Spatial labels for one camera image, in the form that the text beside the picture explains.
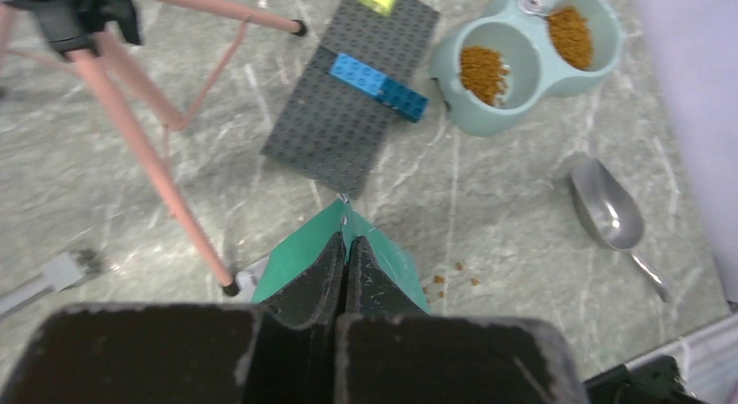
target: double pet bowl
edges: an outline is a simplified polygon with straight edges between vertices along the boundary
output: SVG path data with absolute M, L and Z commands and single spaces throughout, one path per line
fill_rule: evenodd
M 581 71 L 554 48 L 544 17 L 523 11 L 518 0 L 492 0 L 484 16 L 445 36 L 433 50 L 431 77 L 437 79 L 449 108 L 448 117 L 462 131 L 489 137 L 515 125 L 545 97 L 571 97 L 591 90 L 620 59 L 623 34 L 605 0 L 561 0 L 586 18 L 594 46 L 593 62 Z M 498 51 L 509 67 L 505 104 L 494 107 L 461 84 L 460 55 L 466 47 Z

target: brown kibble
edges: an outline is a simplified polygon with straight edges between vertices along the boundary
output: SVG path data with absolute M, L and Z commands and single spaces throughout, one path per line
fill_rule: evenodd
M 594 45 L 587 19 L 573 6 L 548 16 L 548 35 L 561 58 L 584 71 L 592 64 Z
M 461 84 L 485 104 L 494 106 L 498 96 L 507 90 L 505 76 L 510 70 L 502 63 L 502 55 L 478 45 L 461 51 Z

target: black rubber tip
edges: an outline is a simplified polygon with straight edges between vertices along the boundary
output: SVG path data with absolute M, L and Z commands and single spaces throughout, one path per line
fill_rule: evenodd
M 307 35 L 307 25 L 305 24 L 305 22 L 301 19 L 293 19 L 292 21 L 300 24 L 300 30 L 298 32 L 293 32 L 292 34 L 298 37 L 306 36 Z
M 241 292 L 241 287 L 238 286 L 238 282 L 236 281 L 235 278 L 233 278 L 233 282 L 231 282 L 230 285 L 220 286 L 220 287 L 221 289 L 223 289 L 223 293 L 227 297 L 235 297 L 236 295 L 238 295 L 238 293 Z

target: silver scoop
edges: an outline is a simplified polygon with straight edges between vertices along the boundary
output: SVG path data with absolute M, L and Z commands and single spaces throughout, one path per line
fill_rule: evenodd
M 646 226 L 633 197 L 596 158 L 575 167 L 570 179 L 574 206 L 589 234 L 611 249 L 628 253 L 661 299 L 669 302 L 670 285 L 633 251 L 643 239 Z

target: pink tripod leg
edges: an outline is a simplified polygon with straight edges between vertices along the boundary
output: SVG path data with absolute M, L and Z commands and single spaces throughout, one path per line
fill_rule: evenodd
M 305 34 L 305 26 L 291 19 L 276 16 L 263 10 L 254 10 L 246 5 L 226 0 L 157 0 L 172 5 L 207 12 L 219 17 L 226 17 L 243 21 L 249 17 L 252 24 L 264 25 L 277 30 L 291 32 L 292 34 Z
M 16 15 L 16 10 L 0 3 L 0 74 L 3 73 L 3 62 L 16 26 Z
M 100 44 L 105 61 L 110 64 L 116 76 L 126 82 L 151 107 L 161 122 L 172 130 L 179 130 L 184 125 L 185 118 L 128 55 L 125 47 L 108 31 L 97 33 L 97 42 Z
M 136 154 L 141 166 L 149 174 L 152 184 L 157 188 L 164 202 L 177 215 L 177 219 L 190 235 L 195 247 L 208 263 L 218 282 L 228 295 L 238 293 L 238 285 L 228 268 L 215 252 L 210 240 L 200 224 L 192 216 L 184 197 L 179 193 L 166 165 L 151 146 L 146 134 L 138 126 L 131 108 L 125 103 L 123 93 L 113 84 L 105 73 L 104 67 L 87 50 L 75 50 L 68 53 L 77 67 L 79 75 L 90 87 L 92 93 L 104 107 L 112 122 Z

